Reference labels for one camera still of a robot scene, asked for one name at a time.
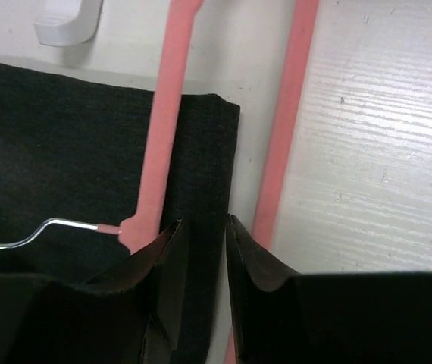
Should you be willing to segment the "black trousers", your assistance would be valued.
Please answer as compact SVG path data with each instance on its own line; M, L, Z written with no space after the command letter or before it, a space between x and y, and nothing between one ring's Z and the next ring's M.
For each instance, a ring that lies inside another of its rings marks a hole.
M0 243L48 218L118 224L136 209L153 94L0 64ZM240 108L185 95L161 227L189 225L173 363L204 363L214 321Z

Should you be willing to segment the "pink plastic hanger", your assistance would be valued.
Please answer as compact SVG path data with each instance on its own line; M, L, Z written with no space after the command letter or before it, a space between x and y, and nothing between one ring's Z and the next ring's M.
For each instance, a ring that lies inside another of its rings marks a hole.
M135 212L118 224L48 218L29 236L0 243L0 274L40 274L66 284L85 284L149 245L175 222L161 227L185 96L182 88L189 44L201 5L199 1L172 1L169 6Z

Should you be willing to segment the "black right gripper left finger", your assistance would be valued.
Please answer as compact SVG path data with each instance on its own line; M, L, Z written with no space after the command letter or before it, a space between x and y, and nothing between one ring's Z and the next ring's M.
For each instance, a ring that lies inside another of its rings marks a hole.
M179 220L85 284L0 274L0 363L170 362L188 251L188 226Z

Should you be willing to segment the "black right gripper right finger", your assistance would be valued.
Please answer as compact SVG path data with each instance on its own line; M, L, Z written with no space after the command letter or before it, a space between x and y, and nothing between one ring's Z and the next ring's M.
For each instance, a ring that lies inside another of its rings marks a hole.
M432 272L303 275L226 227L238 363L432 363Z

